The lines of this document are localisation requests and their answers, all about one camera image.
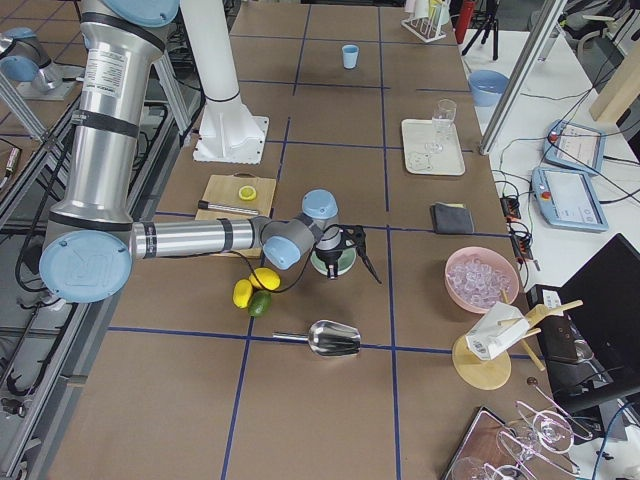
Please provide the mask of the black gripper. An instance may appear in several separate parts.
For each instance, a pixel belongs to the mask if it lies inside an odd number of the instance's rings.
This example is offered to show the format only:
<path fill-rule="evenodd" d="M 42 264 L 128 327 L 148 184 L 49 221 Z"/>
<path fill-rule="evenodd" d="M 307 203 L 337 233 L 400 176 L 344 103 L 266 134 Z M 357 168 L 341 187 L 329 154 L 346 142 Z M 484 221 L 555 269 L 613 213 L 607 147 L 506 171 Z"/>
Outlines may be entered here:
<path fill-rule="evenodd" d="M 316 257 L 323 263 L 327 278 L 337 278 L 339 261 L 345 253 L 355 254 L 378 284 L 382 284 L 379 275 L 366 253 L 366 234 L 360 225 L 328 225 L 324 228 L 316 244 Z"/>

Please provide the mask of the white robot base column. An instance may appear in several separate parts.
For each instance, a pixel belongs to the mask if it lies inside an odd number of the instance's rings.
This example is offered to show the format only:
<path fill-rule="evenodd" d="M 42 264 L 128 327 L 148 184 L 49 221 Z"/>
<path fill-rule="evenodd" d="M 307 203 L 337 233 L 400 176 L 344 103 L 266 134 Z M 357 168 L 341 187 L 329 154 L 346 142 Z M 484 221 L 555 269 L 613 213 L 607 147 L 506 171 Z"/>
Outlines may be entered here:
<path fill-rule="evenodd" d="M 255 165 L 261 162 L 269 119 L 244 104 L 221 1 L 180 3 L 205 96 L 194 159 Z"/>

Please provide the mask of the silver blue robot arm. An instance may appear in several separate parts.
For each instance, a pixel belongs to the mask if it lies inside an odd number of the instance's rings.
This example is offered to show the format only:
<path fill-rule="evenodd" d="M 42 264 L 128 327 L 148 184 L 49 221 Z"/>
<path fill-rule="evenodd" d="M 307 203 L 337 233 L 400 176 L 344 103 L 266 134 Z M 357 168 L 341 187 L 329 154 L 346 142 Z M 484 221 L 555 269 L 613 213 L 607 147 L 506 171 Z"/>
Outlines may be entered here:
<path fill-rule="evenodd" d="M 84 67 L 54 62 L 32 29 L 16 27 L 1 33 L 1 73 L 26 99 L 63 100 Z"/>
<path fill-rule="evenodd" d="M 117 293 L 133 262 L 156 257 L 259 248 L 286 270 L 303 256 L 322 261 L 329 278 L 347 251 L 366 253 L 363 229 L 339 221 L 334 196 L 308 192 L 288 221 L 262 215 L 178 223 L 136 222 L 126 206 L 149 73 L 165 53 L 170 23 L 181 17 L 205 107 L 196 157 L 256 164 L 268 121 L 250 113 L 236 76 L 224 7 L 219 1 L 87 1 L 81 30 L 88 48 L 69 180 L 48 216 L 39 261 L 45 287 L 68 302 Z"/>

